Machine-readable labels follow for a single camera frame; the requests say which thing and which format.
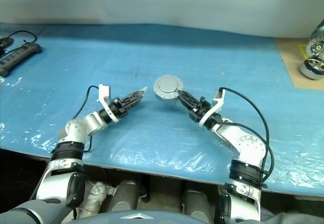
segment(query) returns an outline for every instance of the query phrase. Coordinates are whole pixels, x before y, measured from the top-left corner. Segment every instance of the brown cardboard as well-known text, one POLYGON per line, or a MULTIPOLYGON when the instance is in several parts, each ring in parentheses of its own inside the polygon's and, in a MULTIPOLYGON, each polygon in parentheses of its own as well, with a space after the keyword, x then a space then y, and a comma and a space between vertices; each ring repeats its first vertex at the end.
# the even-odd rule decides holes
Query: brown cardboard
POLYGON ((300 64, 307 58, 305 47, 308 39, 276 39, 283 62, 293 84, 297 88, 324 90, 324 79, 312 80, 303 75, 300 64))

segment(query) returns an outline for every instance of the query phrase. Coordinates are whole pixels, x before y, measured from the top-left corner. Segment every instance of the gray disc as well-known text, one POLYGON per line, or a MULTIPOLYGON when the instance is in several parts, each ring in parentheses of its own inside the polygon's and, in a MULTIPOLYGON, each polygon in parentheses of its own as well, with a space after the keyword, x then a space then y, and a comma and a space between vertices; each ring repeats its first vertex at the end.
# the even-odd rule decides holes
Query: gray disc
POLYGON ((153 90, 160 99, 172 100, 179 96, 178 90, 183 90, 183 83, 178 77, 167 74, 156 79, 153 90))

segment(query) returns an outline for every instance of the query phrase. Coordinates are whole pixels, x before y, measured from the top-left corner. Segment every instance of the wire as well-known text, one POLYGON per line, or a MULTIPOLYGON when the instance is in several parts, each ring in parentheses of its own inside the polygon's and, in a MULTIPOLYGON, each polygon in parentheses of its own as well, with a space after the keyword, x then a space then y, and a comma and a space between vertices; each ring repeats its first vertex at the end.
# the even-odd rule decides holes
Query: wire
MULTIPOLYGON (((258 136, 263 142, 264 144, 266 144, 266 140, 258 133, 256 132, 254 129, 244 125, 244 124, 240 124, 240 123, 230 123, 230 122, 224 122, 224 125, 231 125, 231 126, 240 126, 242 128, 246 128, 247 130, 251 131, 252 133, 254 133, 256 136, 258 136)), ((273 167, 274 167, 274 157, 273 157, 273 152, 271 150, 271 148, 269 147, 269 153, 271 156, 271 164, 270 164, 270 168, 268 173, 265 174, 264 178, 262 179, 261 183, 264 183, 265 180, 267 180, 267 178, 271 175, 272 171, 273 171, 273 167)))
POLYGON ((265 166, 265 162, 266 162, 266 159, 267 159, 267 156, 268 156, 268 151, 269 151, 269 148, 270 148, 270 146, 269 146, 269 140, 270 140, 270 136, 269 136, 269 127, 268 127, 268 124, 267 124, 267 122, 266 122, 266 120, 265 120, 265 118, 263 117, 263 115, 262 115, 262 113, 260 112, 260 110, 258 109, 258 107, 248 98, 248 97, 246 97, 246 96, 244 96, 243 94, 241 94, 241 93, 239 93, 239 92, 237 92, 237 91, 235 91, 235 90, 232 90, 232 89, 229 89, 229 88, 226 88, 226 87, 220 87, 219 88, 219 91, 222 91, 222 90, 226 90, 226 91, 230 91, 230 92, 232 92, 232 93, 234 93, 234 94, 236 94, 236 95, 238 95, 238 96, 240 96, 240 97, 242 97, 243 99, 245 99, 256 111, 257 111, 257 113, 259 114, 259 116, 260 116, 260 118, 261 118, 261 120, 262 120, 262 122, 263 122, 263 124, 264 124, 264 128, 265 128, 265 133, 266 133, 266 140, 265 140, 265 157, 264 157, 264 159, 263 159, 263 161, 262 161, 262 165, 261 165, 261 170, 262 170, 262 172, 264 172, 264 166, 265 166))
MULTIPOLYGON (((73 116, 72 119, 75 119, 79 114, 80 112, 82 111, 82 109, 85 107, 86 103, 87 103, 87 100, 88 100, 88 97, 89 97, 89 93, 90 93, 90 90, 91 88, 96 88, 99 90, 99 87, 98 86, 89 86, 88 89, 87 89, 87 93, 86 93, 86 97, 81 105, 81 107, 79 108, 79 110, 75 113, 75 115, 73 116)), ((84 151, 84 152, 89 152, 91 150, 91 147, 92 147, 92 135, 90 136, 90 144, 89 144, 89 148, 84 151)))
MULTIPOLYGON (((17 34, 17 33, 20 33, 20 32, 25 32, 25 33, 28 33, 28 34, 31 34, 31 35, 34 36, 34 40, 32 40, 32 41, 29 42, 29 43, 34 43, 34 42, 37 41, 37 36, 36 36, 34 33, 30 32, 30 31, 28 31, 28 30, 17 30, 17 31, 15 31, 15 32, 11 33, 9 36, 3 38, 3 41, 6 40, 6 39, 8 39, 8 38, 10 38, 10 37, 12 37, 14 34, 17 34)), ((22 47, 22 46, 19 46, 19 47, 15 48, 15 49, 12 49, 12 50, 9 50, 9 51, 5 51, 5 53, 3 53, 3 54, 0 56, 0 58, 4 57, 4 56, 6 56, 6 55, 8 55, 8 54, 10 54, 10 53, 12 53, 12 52, 15 52, 16 50, 20 49, 21 47, 22 47)))

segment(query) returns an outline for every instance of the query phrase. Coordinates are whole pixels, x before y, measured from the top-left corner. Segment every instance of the black cable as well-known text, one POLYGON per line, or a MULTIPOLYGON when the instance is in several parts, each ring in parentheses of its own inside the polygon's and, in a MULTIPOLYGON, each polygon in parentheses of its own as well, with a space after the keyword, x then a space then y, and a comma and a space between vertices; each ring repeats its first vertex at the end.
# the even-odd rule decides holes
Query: black cable
MULTIPOLYGON (((86 97, 81 105, 81 107, 79 108, 79 110, 75 113, 75 115, 73 116, 72 119, 75 119, 79 114, 80 112, 82 111, 82 109, 85 107, 86 103, 87 103, 87 100, 88 100, 88 97, 89 97, 89 93, 90 93, 90 90, 91 88, 96 88, 99 90, 99 87, 98 86, 89 86, 88 89, 87 89, 87 93, 86 93, 86 97)), ((84 151, 84 152, 89 152, 91 150, 91 147, 92 147, 92 136, 90 136, 90 144, 89 144, 89 148, 84 151)))
MULTIPOLYGON (((224 122, 224 125, 231 125, 231 126, 239 126, 242 128, 246 128, 247 130, 251 131, 252 133, 254 133, 256 136, 258 136, 264 144, 266 144, 266 140, 258 133, 256 132, 254 129, 244 125, 244 124, 240 124, 240 123, 230 123, 230 122, 224 122)), ((273 167, 274 167, 274 156, 273 156, 273 152, 271 150, 271 148, 269 147, 269 153, 270 153, 270 157, 271 157, 271 164, 270 164, 270 168, 268 173, 265 174, 265 176, 263 177, 261 183, 264 183, 265 180, 267 180, 267 178, 271 175, 272 171, 273 171, 273 167)))
POLYGON ((246 96, 244 96, 243 94, 235 91, 235 90, 232 90, 232 89, 229 89, 229 88, 226 88, 226 87, 220 87, 219 88, 219 91, 221 92, 222 90, 226 90, 226 91, 230 91, 240 97, 242 97, 243 99, 245 99, 256 111, 257 113, 259 114, 263 124, 264 124, 264 128, 265 128, 265 133, 266 133, 266 141, 265 141, 265 157, 262 161, 262 165, 261 165, 261 170, 262 172, 264 171, 264 166, 265 166, 265 162, 266 162, 266 159, 267 159, 267 156, 268 156, 268 151, 269 151, 269 141, 270 141, 270 136, 269 136, 269 127, 268 127, 268 124, 265 120, 265 118, 263 117, 262 113, 260 112, 260 110, 258 109, 258 107, 246 96))
MULTIPOLYGON (((20 32, 25 32, 25 33, 28 33, 28 34, 31 34, 31 35, 34 36, 34 40, 32 40, 32 41, 29 42, 29 43, 34 43, 34 42, 37 41, 37 36, 36 36, 34 33, 30 32, 30 31, 28 31, 28 30, 17 30, 17 31, 15 31, 15 32, 11 33, 9 36, 3 38, 3 40, 6 40, 6 39, 12 37, 14 34, 17 34, 17 33, 20 33, 20 32)), ((12 52, 15 52, 16 50, 20 49, 21 47, 22 47, 22 46, 19 46, 19 47, 17 47, 17 48, 12 49, 12 50, 5 51, 5 53, 3 53, 3 54, 0 56, 0 58, 4 57, 4 56, 6 56, 6 55, 8 55, 8 54, 10 54, 10 53, 12 53, 12 52)))
POLYGON ((89 86, 88 87, 88 90, 87 90, 87 93, 86 93, 86 97, 85 97, 85 99, 84 99, 81 107, 79 108, 79 110, 76 112, 76 114, 73 116, 72 119, 75 119, 79 115, 79 113, 82 111, 82 109, 85 107, 85 105, 87 103, 87 100, 88 100, 88 97, 89 97, 89 93, 90 93, 91 88, 96 88, 96 89, 99 90, 98 86, 89 86))

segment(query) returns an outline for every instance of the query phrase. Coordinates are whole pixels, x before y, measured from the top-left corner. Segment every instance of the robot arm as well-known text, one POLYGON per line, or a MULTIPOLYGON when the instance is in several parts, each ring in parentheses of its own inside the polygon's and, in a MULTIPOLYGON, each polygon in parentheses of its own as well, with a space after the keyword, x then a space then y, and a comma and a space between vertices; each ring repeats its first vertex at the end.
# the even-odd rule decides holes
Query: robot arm
POLYGON ((85 178, 82 157, 87 136, 104 129, 111 122, 118 122, 127 111, 138 104, 146 88, 123 99, 110 103, 110 88, 99 85, 100 111, 70 120, 52 152, 44 174, 36 188, 33 200, 25 202, 2 215, 2 223, 61 223, 66 215, 84 200, 85 178))
POLYGON ((233 150, 226 193, 220 198, 215 223, 235 224, 242 220, 260 221, 262 162, 266 153, 264 142, 231 120, 218 114, 224 103, 225 90, 217 92, 212 106, 204 97, 198 101, 186 91, 178 91, 179 99, 189 110, 192 120, 205 126, 223 144, 233 150))

